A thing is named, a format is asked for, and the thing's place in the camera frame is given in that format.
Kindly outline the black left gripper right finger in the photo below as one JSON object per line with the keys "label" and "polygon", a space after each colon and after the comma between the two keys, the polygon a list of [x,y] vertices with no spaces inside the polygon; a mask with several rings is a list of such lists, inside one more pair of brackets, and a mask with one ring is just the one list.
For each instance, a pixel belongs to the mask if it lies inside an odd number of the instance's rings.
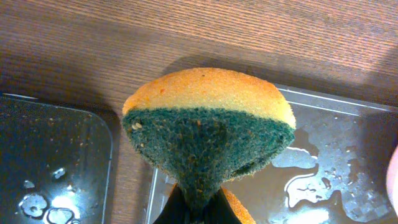
{"label": "black left gripper right finger", "polygon": [[222,189],[212,196],[206,206],[206,224],[241,224]]}

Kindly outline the pink plate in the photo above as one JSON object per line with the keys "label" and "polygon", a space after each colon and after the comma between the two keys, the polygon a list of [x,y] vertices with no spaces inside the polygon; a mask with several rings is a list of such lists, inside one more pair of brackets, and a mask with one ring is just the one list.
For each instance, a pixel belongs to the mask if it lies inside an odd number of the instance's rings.
{"label": "pink plate", "polygon": [[386,190],[392,207],[397,214],[398,209],[398,148],[392,153],[386,172]]}

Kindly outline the yellow green sponge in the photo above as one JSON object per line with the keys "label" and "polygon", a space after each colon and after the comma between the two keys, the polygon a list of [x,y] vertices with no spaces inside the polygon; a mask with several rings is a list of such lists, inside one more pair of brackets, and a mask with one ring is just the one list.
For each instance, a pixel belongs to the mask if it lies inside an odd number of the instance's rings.
{"label": "yellow green sponge", "polygon": [[206,223],[222,189],[241,223],[253,217],[226,181],[253,174],[294,141],[294,112],[271,83],[221,68],[173,72],[141,86],[124,103],[122,126],[152,167],[174,178],[186,223]]}

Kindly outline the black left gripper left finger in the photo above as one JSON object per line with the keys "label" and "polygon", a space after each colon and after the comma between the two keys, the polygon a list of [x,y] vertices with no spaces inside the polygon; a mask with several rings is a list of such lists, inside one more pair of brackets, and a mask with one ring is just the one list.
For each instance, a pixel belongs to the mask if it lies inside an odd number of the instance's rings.
{"label": "black left gripper left finger", "polygon": [[181,189],[175,184],[163,211],[154,224],[186,224],[186,217],[187,205]]}

